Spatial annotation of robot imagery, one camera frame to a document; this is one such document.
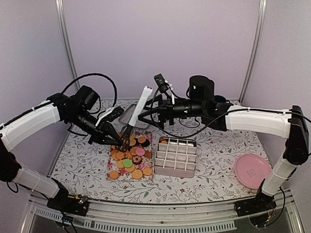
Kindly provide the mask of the metal serving tongs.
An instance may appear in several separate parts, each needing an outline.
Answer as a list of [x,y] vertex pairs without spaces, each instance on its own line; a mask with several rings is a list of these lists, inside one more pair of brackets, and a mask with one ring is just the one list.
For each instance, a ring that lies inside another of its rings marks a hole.
[[125,126],[124,130],[121,132],[121,139],[123,141],[123,144],[121,146],[116,147],[117,150],[121,152],[126,152],[128,150],[133,128],[135,127],[136,122],[138,120],[138,116],[139,114],[141,114],[145,106],[145,103],[147,102],[148,97],[151,95],[152,91],[153,89],[151,87],[148,86],[144,87],[143,92],[136,104],[136,107],[131,115],[129,122]]

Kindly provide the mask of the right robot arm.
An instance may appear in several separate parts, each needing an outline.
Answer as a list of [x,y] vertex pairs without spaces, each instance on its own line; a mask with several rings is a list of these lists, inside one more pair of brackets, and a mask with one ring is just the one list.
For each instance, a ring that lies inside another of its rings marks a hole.
[[155,75],[154,80],[158,89],[145,103],[144,113],[138,119],[162,131],[166,122],[173,125],[176,118],[200,117],[206,127],[214,130],[252,131],[286,139],[284,152],[272,173],[260,183],[257,197],[252,199],[251,207],[256,212],[270,204],[270,198],[310,156],[308,119],[299,106],[294,105],[289,110],[269,110],[217,101],[214,81],[202,75],[190,77],[188,98],[173,95],[164,100],[162,95],[170,90],[170,85],[161,74]]

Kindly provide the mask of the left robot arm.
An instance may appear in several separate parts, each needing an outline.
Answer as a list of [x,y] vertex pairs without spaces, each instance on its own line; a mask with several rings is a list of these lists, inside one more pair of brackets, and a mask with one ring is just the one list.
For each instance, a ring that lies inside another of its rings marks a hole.
[[57,122],[71,123],[90,136],[89,144],[120,146],[121,138],[105,120],[94,117],[89,111],[99,99],[90,87],[82,86],[76,94],[68,97],[56,93],[40,105],[33,107],[12,122],[0,127],[0,180],[14,182],[51,198],[62,211],[72,207],[68,191],[61,183],[47,178],[37,171],[20,164],[13,149],[38,131]]

